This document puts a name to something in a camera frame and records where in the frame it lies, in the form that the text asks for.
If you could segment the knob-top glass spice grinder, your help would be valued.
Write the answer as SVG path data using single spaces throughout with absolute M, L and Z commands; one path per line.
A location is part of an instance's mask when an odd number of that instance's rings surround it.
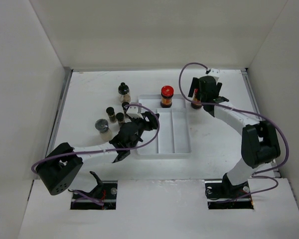
M 121 82 L 118 87 L 119 100 L 123 102 L 131 102 L 130 88 L 124 82 Z

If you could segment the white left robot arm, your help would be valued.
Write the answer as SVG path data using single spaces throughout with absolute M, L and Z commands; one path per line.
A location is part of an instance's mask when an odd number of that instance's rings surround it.
M 68 189 L 84 162 L 118 163 L 131 151 L 140 148 L 144 131 L 159 131 L 159 114 L 146 111 L 140 118 L 130 118 L 110 141 L 78 149 L 64 142 L 58 145 L 45 159 L 35 163 L 31 170 L 36 173 L 50 195 L 58 195 Z

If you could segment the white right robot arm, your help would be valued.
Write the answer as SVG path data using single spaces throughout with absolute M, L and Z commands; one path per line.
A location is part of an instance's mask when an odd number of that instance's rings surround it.
M 208 196 L 229 198 L 247 185 L 248 178 L 260 166 L 279 157 L 281 150 L 273 124 L 235 110 L 230 101 L 219 94 L 221 87 L 222 83 L 212 76 L 193 78 L 188 95 L 194 104 L 202 105 L 206 112 L 227 123 L 241 136 L 241 159 L 224 174 L 221 183 L 206 189 Z

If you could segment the red-lid chili sauce jar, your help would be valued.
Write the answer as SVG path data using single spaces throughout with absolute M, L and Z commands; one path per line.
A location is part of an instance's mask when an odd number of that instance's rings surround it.
M 193 96 L 192 96 L 192 103 L 191 103 L 191 107 L 195 110 L 199 110 L 202 108 L 202 104 L 200 100 L 197 98 L 197 91 L 198 89 L 194 89 Z

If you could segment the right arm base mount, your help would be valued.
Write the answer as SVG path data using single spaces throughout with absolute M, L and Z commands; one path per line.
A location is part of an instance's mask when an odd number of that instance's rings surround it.
M 223 184 L 222 181 L 205 181 L 205 196 L 210 210 L 253 209 L 248 182 L 237 186 Z

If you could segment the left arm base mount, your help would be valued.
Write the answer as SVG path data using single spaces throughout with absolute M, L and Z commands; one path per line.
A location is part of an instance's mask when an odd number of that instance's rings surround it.
M 117 205 L 118 181 L 103 181 L 93 171 L 89 172 L 96 180 L 90 191 L 68 190 L 72 193 L 71 210 L 115 210 Z

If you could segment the small black-cap spice bottle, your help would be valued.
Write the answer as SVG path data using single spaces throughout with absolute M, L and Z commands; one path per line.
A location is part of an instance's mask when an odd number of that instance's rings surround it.
M 125 117 L 128 117 L 127 110 L 129 108 L 129 104 L 130 104 L 129 102 L 123 102 L 122 103 L 122 108 L 123 108 L 123 112 L 124 112 Z

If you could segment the clear-top salt grinder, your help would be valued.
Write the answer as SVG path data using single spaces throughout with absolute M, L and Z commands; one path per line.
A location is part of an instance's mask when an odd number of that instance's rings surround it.
M 112 131 L 110 130 L 106 119 L 98 119 L 95 122 L 95 128 L 99 132 L 103 141 L 108 142 L 113 138 Z

